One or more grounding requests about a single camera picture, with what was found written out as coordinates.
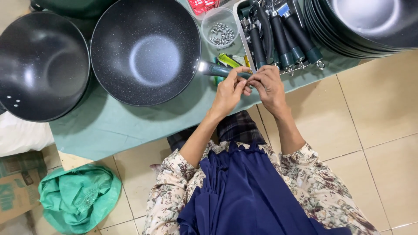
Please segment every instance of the sleeve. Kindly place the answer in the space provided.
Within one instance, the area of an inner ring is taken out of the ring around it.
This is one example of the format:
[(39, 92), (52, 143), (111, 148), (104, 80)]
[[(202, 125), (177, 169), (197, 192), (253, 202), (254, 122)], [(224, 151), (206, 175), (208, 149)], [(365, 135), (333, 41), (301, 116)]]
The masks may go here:
[(348, 227), (352, 234), (380, 234), (355, 204), (345, 184), (319, 160), (310, 145), (279, 154), (283, 176), (308, 215), (325, 228)]
[(187, 182), (196, 171), (178, 150), (163, 161), (148, 196), (143, 235), (179, 233), (177, 217), (187, 202)]

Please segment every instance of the floral shirt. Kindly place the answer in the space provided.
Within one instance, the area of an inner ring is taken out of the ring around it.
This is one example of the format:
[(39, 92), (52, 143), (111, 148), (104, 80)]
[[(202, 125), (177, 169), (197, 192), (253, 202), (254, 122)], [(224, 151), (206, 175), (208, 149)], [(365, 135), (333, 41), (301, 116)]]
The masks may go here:
[[(228, 148), (229, 142), (215, 145), (210, 141), (202, 158), (207, 157), (210, 150), (220, 153)], [(292, 154), (279, 153), (278, 157), (269, 145), (259, 148), (267, 153), (308, 217), (316, 219), (325, 228), (348, 227), (354, 235), (380, 234), (356, 206), (344, 183), (319, 160), (307, 143)], [(190, 165), (178, 150), (167, 157), (148, 196), (143, 235), (179, 234), (177, 217), (194, 189), (203, 186), (204, 178), (203, 171)]]

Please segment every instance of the table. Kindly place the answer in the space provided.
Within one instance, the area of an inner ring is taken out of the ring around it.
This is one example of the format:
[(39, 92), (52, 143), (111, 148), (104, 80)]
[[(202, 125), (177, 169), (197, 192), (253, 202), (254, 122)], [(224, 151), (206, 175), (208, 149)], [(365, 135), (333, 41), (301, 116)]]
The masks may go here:
[[(186, 0), (178, 1), (184, 6), (188, 4)], [(201, 43), (203, 60), (212, 61), (219, 52), (245, 55), (239, 36), (235, 45), (219, 51), (204, 40)], [(286, 92), (352, 68), (360, 62), (324, 48), (320, 50), (326, 69), (319, 70), (310, 65), (305, 70), (296, 70), (293, 77), (282, 75)], [(216, 87), (209, 76), (196, 74), (190, 85), (174, 99), (152, 107), (134, 107), (115, 100), (96, 82), (81, 106), (49, 125), (63, 167), (69, 170), (197, 125), (211, 107), (215, 94)], [(249, 97), (242, 97), (232, 113), (258, 103), (261, 101), (254, 90)]]

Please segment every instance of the black wok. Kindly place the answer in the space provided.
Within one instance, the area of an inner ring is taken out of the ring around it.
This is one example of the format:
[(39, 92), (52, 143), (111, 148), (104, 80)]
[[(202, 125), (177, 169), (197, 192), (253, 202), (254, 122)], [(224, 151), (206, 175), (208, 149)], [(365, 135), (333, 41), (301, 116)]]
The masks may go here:
[(117, 1), (99, 19), (91, 42), (97, 80), (115, 99), (134, 106), (174, 98), (198, 69), (227, 76), (226, 67), (199, 64), (200, 54), (194, 18), (175, 0)]
[(20, 17), (0, 35), (0, 103), (13, 115), (48, 122), (81, 100), (89, 51), (77, 27), (51, 12)]

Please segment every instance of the plaid pants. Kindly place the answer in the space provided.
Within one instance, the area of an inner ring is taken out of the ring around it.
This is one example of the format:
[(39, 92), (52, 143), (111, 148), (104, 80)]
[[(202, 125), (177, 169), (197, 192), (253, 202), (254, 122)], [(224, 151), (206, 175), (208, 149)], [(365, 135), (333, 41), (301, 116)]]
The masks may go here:
[[(181, 149), (197, 126), (182, 130), (167, 137), (171, 151)], [(217, 126), (219, 142), (234, 141), (246, 144), (266, 144), (263, 136), (246, 110), (225, 117)]]

